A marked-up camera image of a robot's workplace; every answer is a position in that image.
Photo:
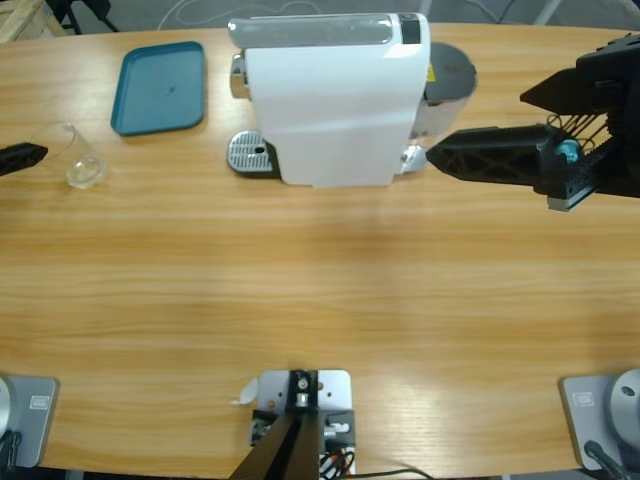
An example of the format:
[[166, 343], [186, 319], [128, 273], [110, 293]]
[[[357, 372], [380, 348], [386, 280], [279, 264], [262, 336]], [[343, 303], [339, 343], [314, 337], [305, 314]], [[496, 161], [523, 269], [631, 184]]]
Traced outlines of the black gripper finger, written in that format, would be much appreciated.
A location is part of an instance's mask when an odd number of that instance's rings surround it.
[[48, 153], [48, 149], [32, 143], [19, 143], [0, 151], [0, 175], [10, 175], [37, 165]]

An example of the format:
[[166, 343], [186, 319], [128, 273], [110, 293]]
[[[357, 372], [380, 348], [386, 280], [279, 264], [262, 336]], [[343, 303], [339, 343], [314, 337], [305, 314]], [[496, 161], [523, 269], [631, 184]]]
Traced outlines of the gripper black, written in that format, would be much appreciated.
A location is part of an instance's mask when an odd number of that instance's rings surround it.
[[[628, 34], [576, 59], [520, 95], [559, 115], [587, 115], [568, 133], [547, 125], [458, 130], [427, 152], [439, 171], [469, 182], [527, 186], [568, 212], [595, 193], [639, 196], [639, 36]], [[605, 122], [578, 134], [606, 113]]]

